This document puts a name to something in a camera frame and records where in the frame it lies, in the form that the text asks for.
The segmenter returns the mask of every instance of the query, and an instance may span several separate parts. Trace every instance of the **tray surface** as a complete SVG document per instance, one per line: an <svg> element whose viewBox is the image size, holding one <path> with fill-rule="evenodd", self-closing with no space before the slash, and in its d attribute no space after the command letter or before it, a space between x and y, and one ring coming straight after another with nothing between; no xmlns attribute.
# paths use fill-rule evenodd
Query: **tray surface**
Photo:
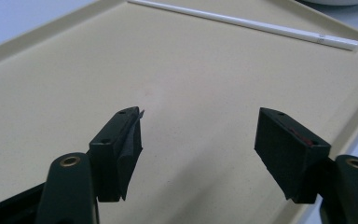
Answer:
<svg viewBox="0 0 358 224"><path fill-rule="evenodd" d="M159 2L358 40L292 1ZM335 158L358 133L358 50L111 7L0 61L0 201L44 182L59 156L86 152L133 105L145 110L144 151L127 201L100 203L102 223L296 221L301 206L254 151L258 109L289 114Z"/></svg>

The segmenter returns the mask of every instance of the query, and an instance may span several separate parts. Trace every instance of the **white straw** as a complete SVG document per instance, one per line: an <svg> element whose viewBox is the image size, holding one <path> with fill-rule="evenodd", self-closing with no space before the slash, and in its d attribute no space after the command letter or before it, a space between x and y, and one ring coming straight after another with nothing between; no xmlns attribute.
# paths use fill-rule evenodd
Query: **white straw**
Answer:
<svg viewBox="0 0 358 224"><path fill-rule="evenodd" d="M170 6L161 3L148 2L144 0L128 0L128 2L146 6L146 7L155 7L155 8L165 9L173 12L179 12L186 15L201 17L213 21L226 22L226 23L239 25L259 31L264 31L276 35L284 35L284 36L288 36L300 40L306 40L309 42L336 47L340 49L354 50L358 46L357 40L351 40L351 39L346 39L346 38L336 37L331 35L321 35L313 32L268 24L260 21L249 21L249 20L229 17L225 15L219 15L211 12L199 11L196 9L185 8L185 7Z"/></svg>

